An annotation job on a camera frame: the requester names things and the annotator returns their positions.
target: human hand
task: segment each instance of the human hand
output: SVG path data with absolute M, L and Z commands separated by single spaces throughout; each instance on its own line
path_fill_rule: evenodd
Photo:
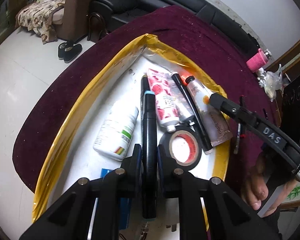
M 265 157 L 261 153 L 253 166 L 248 172 L 248 176 L 241 188 L 241 198 L 250 205 L 254 210 L 258 210 L 261 206 L 261 201 L 268 196 L 268 188 L 263 179 L 263 172 L 265 170 Z M 278 196 L 277 200 L 271 205 L 268 211 L 263 215 L 264 217 L 271 215 L 282 201 L 289 195 L 289 193 L 296 187 L 297 181 L 292 179 L 288 181 Z

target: black electrical tape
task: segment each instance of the black electrical tape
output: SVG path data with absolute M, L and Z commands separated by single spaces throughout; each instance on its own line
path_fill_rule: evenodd
M 190 149 L 189 158 L 184 163 L 178 161 L 172 152 L 172 142 L 176 137 L 181 137 L 184 140 L 186 140 Z M 166 156 L 174 158 L 177 161 L 177 165 L 179 166 L 179 168 L 185 171 L 192 170 L 195 166 L 198 165 L 201 159 L 201 154 L 202 154 L 201 141 L 199 140 L 197 134 L 188 126 L 177 125 L 175 132 L 164 133 L 160 139 L 159 144 L 162 144 Z

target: maroon velvet cloth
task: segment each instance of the maroon velvet cloth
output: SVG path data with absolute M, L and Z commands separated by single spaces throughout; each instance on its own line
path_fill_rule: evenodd
M 228 98 L 246 97 L 247 108 L 274 120 L 272 105 L 257 79 L 246 66 L 246 58 L 214 28 L 187 10 L 170 6 L 135 19 L 92 46 L 75 60 L 48 88 L 29 114 L 16 139 L 12 160 L 22 181 L 34 192 L 49 148 L 74 102 L 100 70 L 134 38 L 155 34 L 160 41 L 182 52 L 201 67 Z M 237 125 L 230 120 L 236 135 Z M 226 182 L 238 192 L 248 167 L 255 163 L 262 142 L 250 132 L 240 143 L 238 155 L 231 153 Z

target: white tile floor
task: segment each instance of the white tile floor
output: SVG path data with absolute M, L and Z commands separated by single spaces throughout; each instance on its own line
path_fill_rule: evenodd
M 33 193 L 14 170 L 12 150 L 28 114 L 52 82 L 70 65 L 58 59 L 58 45 L 21 28 L 0 45 L 0 226 L 17 240 L 31 224 Z M 82 53 L 94 43 L 84 38 Z

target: plastic bag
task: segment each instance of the plastic bag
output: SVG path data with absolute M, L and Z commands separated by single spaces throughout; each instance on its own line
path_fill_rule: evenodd
M 265 89 L 266 94 L 272 102 L 275 100 L 277 94 L 276 90 L 282 89 L 282 68 L 279 64 L 278 70 L 273 73 L 270 71 L 265 71 L 263 68 L 260 68 L 257 71 L 259 86 Z

